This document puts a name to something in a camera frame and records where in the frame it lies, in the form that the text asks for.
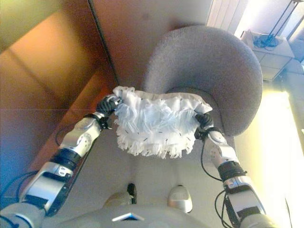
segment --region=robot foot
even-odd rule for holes
[[[192,200],[188,190],[182,185],[172,188],[168,197],[168,206],[190,213],[192,211]]]

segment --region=wall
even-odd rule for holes
[[[5,49],[0,65],[3,188],[27,170],[92,75],[114,76],[83,0],[64,1]]]
[[[61,0],[2,0],[0,52],[62,7]]]
[[[206,24],[211,0],[93,0],[119,84],[140,89],[146,64],[161,36]]]

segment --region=white fabric fringe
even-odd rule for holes
[[[156,95],[122,86],[113,92],[123,101],[115,111],[118,146],[135,156],[157,155],[164,159],[169,154],[180,158],[183,150],[189,154],[199,126],[194,116],[212,110],[193,94]]]

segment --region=bright light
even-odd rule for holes
[[[264,91],[259,112],[263,203],[281,227],[290,227],[286,198],[293,227],[301,227],[304,160],[288,93]]]

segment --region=gray upholstered chair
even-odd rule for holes
[[[213,107],[215,126],[233,144],[232,136],[246,130],[257,112],[262,84],[259,62],[242,41],[217,28],[191,26],[161,39],[142,89],[200,95]]]

